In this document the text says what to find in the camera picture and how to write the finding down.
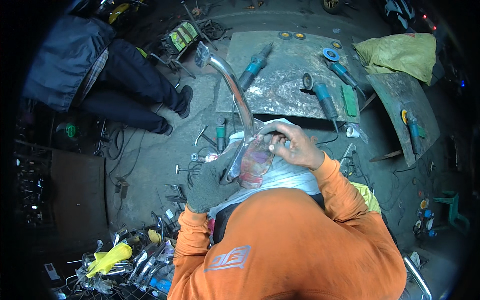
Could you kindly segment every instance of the orange long-sleeve shirt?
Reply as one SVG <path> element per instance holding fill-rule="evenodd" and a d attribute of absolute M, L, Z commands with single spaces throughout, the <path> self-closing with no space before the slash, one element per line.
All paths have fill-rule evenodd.
<path fill-rule="evenodd" d="M 175 299 L 398 299 L 406 271 L 382 217 L 368 212 L 339 163 L 312 173 L 323 210 L 298 189 L 258 192 L 210 250 L 206 214 L 181 214 Z"/>

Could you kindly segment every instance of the hand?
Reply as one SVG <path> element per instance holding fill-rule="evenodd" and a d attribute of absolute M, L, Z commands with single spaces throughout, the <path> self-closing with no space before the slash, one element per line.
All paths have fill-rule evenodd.
<path fill-rule="evenodd" d="M 234 155 L 235 151 L 228 151 L 216 160 L 202 165 L 195 177 L 193 188 L 187 195 L 187 205 L 191 211 L 206 213 L 239 190 L 240 186 L 236 181 L 228 185 L 220 184 L 220 179 Z"/>
<path fill-rule="evenodd" d="M 324 163 L 325 153 L 320 151 L 302 128 L 284 122 L 271 122 L 260 130 L 260 134 L 272 132 L 268 150 L 282 157 L 287 162 L 307 167 L 312 170 L 318 169 Z M 285 142 L 290 141 L 290 147 L 285 147 Z"/>

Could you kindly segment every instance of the gray work glove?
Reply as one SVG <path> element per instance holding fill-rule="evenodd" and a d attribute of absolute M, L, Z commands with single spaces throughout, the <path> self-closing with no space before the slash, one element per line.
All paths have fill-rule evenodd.
<path fill-rule="evenodd" d="M 210 208 L 219 205 L 237 192 L 240 188 L 234 180 L 228 185 L 221 185 L 220 180 L 235 151 L 228 151 L 216 160 L 202 165 L 200 173 L 193 182 L 193 188 L 187 195 L 188 207 L 194 213 L 206 213 Z"/>

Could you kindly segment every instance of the plaid shirt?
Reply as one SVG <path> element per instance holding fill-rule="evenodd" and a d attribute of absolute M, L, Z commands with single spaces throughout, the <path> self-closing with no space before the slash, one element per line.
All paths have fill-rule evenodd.
<path fill-rule="evenodd" d="M 81 103 L 83 99 L 85 99 L 85 96 L 87 96 L 88 92 L 90 92 L 90 89 L 95 83 L 95 80 L 98 78 L 98 75 L 100 74 L 100 72 L 102 72 L 103 67 L 105 67 L 105 63 L 107 63 L 107 59 L 108 59 L 108 47 L 105 48 L 102 54 L 100 54 L 100 56 L 96 59 L 95 63 L 90 68 L 84 80 L 82 81 L 82 84 L 78 88 L 77 95 L 79 95 L 79 98 L 77 99 L 77 101 L 79 103 Z"/>

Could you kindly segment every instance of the yellow plastic bag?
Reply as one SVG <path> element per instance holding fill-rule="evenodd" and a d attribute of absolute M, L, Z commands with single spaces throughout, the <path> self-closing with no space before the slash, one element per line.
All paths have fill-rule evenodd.
<path fill-rule="evenodd" d="M 365 199 L 365 204 L 368 206 L 368 211 L 376 211 L 379 214 L 382 214 L 380 210 L 380 205 L 378 204 L 377 197 L 368 189 L 368 186 L 361 183 L 351 182 L 350 183 L 359 190 L 360 195 Z"/>
<path fill-rule="evenodd" d="M 153 243 L 159 244 L 160 241 L 162 240 L 162 236 L 157 233 L 155 230 L 148 230 L 148 237 Z"/>
<path fill-rule="evenodd" d="M 93 277 L 97 272 L 108 273 L 115 263 L 132 256 L 132 248 L 125 243 L 119 243 L 110 251 L 97 252 L 94 256 L 95 260 L 87 268 L 87 271 L 90 271 L 87 278 Z"/>
<path fill-rule="evenodd" d="M 429 33 L 406 33 L 371 38 L 353 47 L 368 74 L 402 71 L 430 85 L 437 48 Z"/>

